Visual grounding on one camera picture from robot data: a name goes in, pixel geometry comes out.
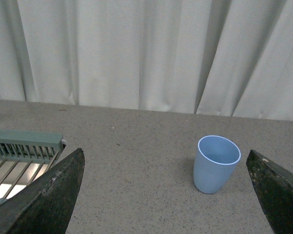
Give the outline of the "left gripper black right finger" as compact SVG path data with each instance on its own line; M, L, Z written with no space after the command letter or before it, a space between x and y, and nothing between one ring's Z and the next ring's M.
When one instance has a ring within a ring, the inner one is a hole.
M246 166L264 215L275 234L293 234L293 173L255 150Z

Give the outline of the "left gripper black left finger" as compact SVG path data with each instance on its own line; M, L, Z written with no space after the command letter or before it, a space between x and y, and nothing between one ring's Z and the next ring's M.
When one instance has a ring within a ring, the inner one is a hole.
M81 148L0 205L0 234L63 234L70 222L85 166Z

